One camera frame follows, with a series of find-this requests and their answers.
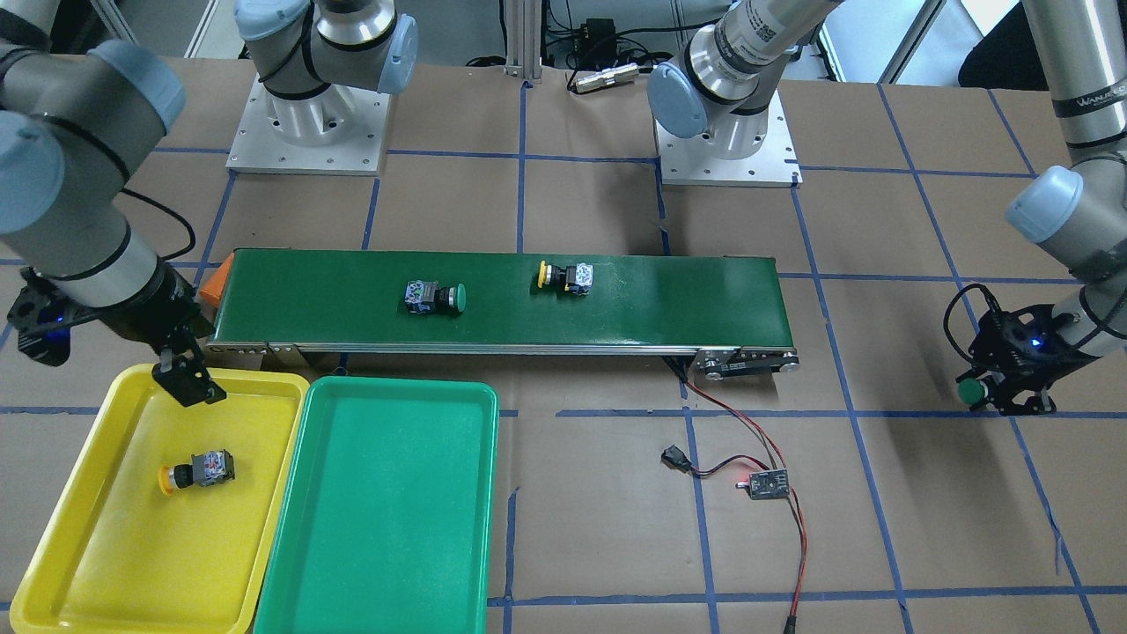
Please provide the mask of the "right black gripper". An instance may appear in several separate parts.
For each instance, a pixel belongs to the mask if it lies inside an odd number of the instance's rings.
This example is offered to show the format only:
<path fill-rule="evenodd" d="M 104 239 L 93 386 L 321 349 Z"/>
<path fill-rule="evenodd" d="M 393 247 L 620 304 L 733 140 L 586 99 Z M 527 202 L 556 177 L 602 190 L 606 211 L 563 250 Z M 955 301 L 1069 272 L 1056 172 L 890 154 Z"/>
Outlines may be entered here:
<path fill-rule="evenodd" d="M 210 376 L 198 345 L 212 334 L 212 324 L 202 314 L 194 286 L 169 264 L 159 264 L 136 296 L 113 306 L 82 305 L 36 269 L 23 268 L 20 275 L 25 286 L 8 310 L 7 321 L 18 334 L 18 350 L 33 361 L 64 365 L 71 354 L 71 330 L 100 321 L 125 340 L 147 343 L 158 354 L 151 376 L 181 407 L 228 398 Z"/>

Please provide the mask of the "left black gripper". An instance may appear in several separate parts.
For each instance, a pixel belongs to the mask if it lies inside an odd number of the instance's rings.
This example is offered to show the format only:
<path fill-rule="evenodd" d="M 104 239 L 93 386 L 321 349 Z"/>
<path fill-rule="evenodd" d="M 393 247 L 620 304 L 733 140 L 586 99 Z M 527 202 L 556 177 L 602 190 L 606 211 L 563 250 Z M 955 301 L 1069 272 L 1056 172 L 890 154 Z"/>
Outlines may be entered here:
<path fill-rule="evenodd" d="M 978 320 L 977 333 L 964 350 L 953 340 L 949 320 L 955 305 L 978 289 L 990 309 Z M 955 377 L 997 382 L 994 409 L 1001 416 L 1046 416 L 1057 412 L 1048 390 L 1066 374 L 1079 370 L 1079 348 L 1058 333 L 1063 316 L 1054 316 L 1048 304 L 1026 306 L 1018 312 L 1001 309 L 997 297 L 983 284 L 970 284 L 955 293 L 943 313 L 943 333 L 955 352 L 969 361 L 970 369 Z"/>

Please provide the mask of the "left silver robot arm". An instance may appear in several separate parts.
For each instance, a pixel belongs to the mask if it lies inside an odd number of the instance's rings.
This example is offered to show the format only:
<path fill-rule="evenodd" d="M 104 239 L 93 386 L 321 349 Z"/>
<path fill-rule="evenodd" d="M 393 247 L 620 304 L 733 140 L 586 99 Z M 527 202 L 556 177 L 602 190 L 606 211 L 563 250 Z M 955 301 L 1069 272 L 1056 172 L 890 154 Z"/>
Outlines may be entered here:
<path fill-rule="evenodd" d="M 754 111 L 777 89 L 777 65 L 836 1 L 738 1 L 653 69 L 653 117 L 680 139 Z M 1124 3 L 1026 1 L 1035 51 L 1071 167 L 1053 166 L 1011 200 L 1009 224 L 1068 268 L 1079 293 L 1006 312 L 990 291 L 958 376 L 969 409 L 1042 416 L 1056 381 L 1124 346 Z"/>

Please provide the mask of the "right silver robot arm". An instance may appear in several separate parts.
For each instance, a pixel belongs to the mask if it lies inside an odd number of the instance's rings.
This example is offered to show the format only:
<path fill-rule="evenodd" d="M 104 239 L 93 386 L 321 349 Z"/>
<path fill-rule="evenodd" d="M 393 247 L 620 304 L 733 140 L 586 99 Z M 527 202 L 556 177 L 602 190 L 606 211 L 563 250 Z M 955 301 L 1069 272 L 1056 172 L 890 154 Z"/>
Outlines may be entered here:
<path fill-rule="evenodd" d="M 199 348 L 214 325 L 194 286 L 115 206 L 184 111 L 185 87 L 133 41 L 52 54 L 57 8 L 3 3 L 1 233 L 25 264 L 7 314 L 18 350 L 63 365 L 71 330 L 100 321 L 152 348 L 152 378 L 181 407 L 220 402 Z M 233 16 L 290 145 L 341 141 L 356 125 L 350 89 L 397 95 L 414 75 L 418 24 L 391 1 L 238 1 Z"/>

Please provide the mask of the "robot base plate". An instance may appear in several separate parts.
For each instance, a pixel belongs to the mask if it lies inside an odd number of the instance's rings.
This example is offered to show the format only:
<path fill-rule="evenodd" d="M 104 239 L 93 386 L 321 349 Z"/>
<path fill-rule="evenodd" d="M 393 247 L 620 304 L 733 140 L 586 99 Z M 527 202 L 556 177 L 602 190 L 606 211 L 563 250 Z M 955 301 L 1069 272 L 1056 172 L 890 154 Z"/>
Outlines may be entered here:
<path fill-rule="evenodd" d="M 804 181 L 778 92 L 765 111 L 725 115 L 699 136 L 673 136 L 659 122 L 653 132 L 666 185 L 791 188 Z"/>
<path fill-rule="evenodd" d="M 394 96 L 330 84 L 307 100 L 282 100 L 254 81 L 227 167 L 238 173 L 382 172 Z"/>

